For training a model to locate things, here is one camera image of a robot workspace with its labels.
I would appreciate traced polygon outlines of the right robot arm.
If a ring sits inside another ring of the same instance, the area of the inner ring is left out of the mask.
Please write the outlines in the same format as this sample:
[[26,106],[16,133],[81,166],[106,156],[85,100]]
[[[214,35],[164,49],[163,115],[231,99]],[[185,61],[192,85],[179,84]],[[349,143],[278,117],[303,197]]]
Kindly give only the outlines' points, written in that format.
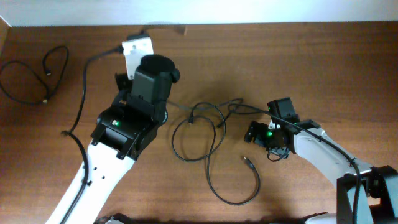
[[354,157],[321,126],[301,120],[290,98],[270,101],[269,124],[253,121],[246,142],[264,147],[278,160],[290,153],[317,168],[336,188],[336,213],[304,218],[304,223],[397,223],[397,171]]

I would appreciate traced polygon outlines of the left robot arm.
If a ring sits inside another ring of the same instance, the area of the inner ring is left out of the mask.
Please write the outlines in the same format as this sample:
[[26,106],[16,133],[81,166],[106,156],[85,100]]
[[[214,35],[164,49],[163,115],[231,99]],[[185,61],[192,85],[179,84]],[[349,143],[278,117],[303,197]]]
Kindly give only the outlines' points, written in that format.
[[83,162],[48,223],[94,223],[111,192],[168,119],[167,98],[180,73],[162,55],[142,57],[133,79],[115,76],[119,92],[100,113]]

